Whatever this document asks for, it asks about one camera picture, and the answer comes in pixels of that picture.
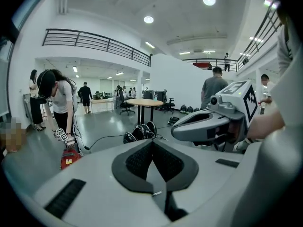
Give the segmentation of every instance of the round table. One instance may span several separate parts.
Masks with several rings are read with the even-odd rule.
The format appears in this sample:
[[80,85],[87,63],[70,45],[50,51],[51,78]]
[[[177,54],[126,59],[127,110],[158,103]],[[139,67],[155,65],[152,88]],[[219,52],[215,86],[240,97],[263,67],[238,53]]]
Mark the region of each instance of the round table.
[[[145,106],[150,106],[151,107],[151,121],[152,121],[153,120],[153,108],[154,108],[154,106],[163,105],[162,101],[154,101],[152,99],[142,99],[142,98],[129,99],[129,100],[127,100],[127,103],[138,106],[138,124],[144,123],[144,107]],[[142,114],[141,114],[141,123],[140,123],[141,106],[142,106]]]

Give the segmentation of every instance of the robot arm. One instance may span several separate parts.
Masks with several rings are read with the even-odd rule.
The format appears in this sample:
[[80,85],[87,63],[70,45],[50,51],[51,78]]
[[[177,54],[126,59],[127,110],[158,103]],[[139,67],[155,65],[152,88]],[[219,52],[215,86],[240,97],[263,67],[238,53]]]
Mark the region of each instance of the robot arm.
[[[232,151],[233,146],[245,139],[250,122],[258,108],[250,81],[233,82],[215,96],[207,109],[180,119],[171,128],[178,140],[196,145],[214,145],[219,151]],[[237,125],[238,134],[229,133]]]

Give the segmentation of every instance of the railing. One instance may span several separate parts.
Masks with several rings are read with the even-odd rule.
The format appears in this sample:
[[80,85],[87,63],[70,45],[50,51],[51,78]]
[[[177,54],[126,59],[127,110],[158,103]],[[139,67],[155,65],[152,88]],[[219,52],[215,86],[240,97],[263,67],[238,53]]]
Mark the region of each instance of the railing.
[[[225,70],[225,60],[224,59],[216,59],[216,58],[200,58],[200,59],[185,59],[188,63],[192,63],[193,65],[200,67],[201,64],[203,67],[201,69],[207,70],[214,67],[221,67],[222,70]],[[237,60],[229,60],[230,71],[238,71],[238,61]]]
[[105,36],[78,30],[48,28],[46,29],[42,46],[45,45],[67,45],[90,48],[120,55],[146,66],[151,66],[151,56],[129,45]]
[[264,16],[264,19],[255,36],[238,59],[239,69],[241,69],[256,53],[259,52],[259,50],[281,26],[281,22],[278,19],[276,10],[271,8],[273,3],[274,2],[272,2],[268,7],[266,15]]

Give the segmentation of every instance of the column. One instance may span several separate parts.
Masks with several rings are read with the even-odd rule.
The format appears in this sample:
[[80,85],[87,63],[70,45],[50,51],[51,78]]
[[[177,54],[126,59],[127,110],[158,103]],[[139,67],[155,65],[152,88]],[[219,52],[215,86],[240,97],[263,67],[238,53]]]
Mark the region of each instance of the column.
[[257,102],[260,102],[263,96],[263,86],[261,84],[261,71],[259,68],[256,69],[256,91]]
[[137,85],[136,85],[136,91],[137,91],[137,98],[142,98],[142,80],[143,80],[143,71],[138,71],[137,74]]

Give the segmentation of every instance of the gray t-shirt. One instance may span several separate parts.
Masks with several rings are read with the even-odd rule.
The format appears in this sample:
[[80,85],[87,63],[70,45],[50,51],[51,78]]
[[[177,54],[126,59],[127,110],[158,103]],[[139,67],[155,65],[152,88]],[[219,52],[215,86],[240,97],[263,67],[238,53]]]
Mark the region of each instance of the gray t-shirt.
[[202,90],[204,91],[204,98],[201,104],[201,108],[206,109],[207,105],[210,103],[210,97],[214,96],[217,92],[220,92],[227,86],[227,81],[222,78],[213,76],[212,78],[206,79],[202,87]]

